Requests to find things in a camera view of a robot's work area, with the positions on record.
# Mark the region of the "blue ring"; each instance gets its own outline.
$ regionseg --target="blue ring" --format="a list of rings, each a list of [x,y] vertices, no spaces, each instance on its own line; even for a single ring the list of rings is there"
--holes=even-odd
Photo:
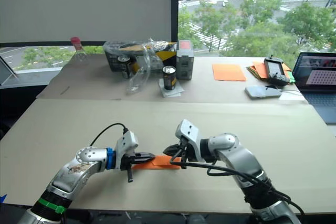
[[[112,148],[106,148],[107,150],[107,164],[106,164],[106,170],[112,169],[113,165],[113,149]]]

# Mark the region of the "black can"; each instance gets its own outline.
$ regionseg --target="black can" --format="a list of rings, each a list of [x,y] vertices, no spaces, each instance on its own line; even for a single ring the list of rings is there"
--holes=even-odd
[[[162,69],[163,72],[163,84],[167,90],[175,89],[176,84],[176,68],[172,66],[165,66]]]
[[[122,55],[118,57],[118,63],[120,64],[121,74],[125,79],[130,78],[131,57]]]

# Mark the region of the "clear plastic bottle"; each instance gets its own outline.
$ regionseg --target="clear plastic bottle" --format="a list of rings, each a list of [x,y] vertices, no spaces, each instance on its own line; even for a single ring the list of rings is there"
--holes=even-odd
[[[84,64],[89,63],[89,55],[83,49],[83,46],[80,43],[80,39],[78,37],[72,37],[71,43],[73,44],[76,50],[75,55],[73,57],[75,62]]]

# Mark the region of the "table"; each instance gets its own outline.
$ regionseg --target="table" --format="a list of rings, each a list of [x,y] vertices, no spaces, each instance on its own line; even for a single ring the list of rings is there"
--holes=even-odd
[[[131,101],[160,101],[160,102],[210,102],[210,103],[249,103],[246,86],[267,85],[266,82],[255,78],[247,69],[254,61],[263,62],[263,58],[245,57],[195,57],[193,78],[181,81],[185,92],[180,97],[162,99],[158,86],[158,78],[154,75],[142,92],[127,95],[127,79],[121,73],[112,72],[105,55],[94,55],[89,65],[63,67],[38,98],[45,99],[108,99]],[[246,81],[215,81],[212,64],[239,64],[246,77]],[[296,90],[295,85],[287,85],[285,90]],[[283,93],[280,99],[260,99],[253,103],[305,103],[304,97]]]
[[[175,129],[189,119],[204,136],[235,133],[251,150],[274,186],[306,212],[335,212],[336,141],[306,104],[182,103],[37,99],[0,142],[0,194],[9,204],[32,205],[75,152],[108,124],[122,122],[139,138],[137,151],[160,154],[177,143]],[[114,147],[120,129],[98,139]],[[250,212],[229,177],[206,170],[139,170],[93,175],[72,208]]]

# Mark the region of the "laptop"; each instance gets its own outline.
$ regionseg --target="laptop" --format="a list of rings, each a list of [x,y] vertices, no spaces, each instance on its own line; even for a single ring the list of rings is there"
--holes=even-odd
[[[301,52],[292,74],[325,123],[336,124],[336,54]]]

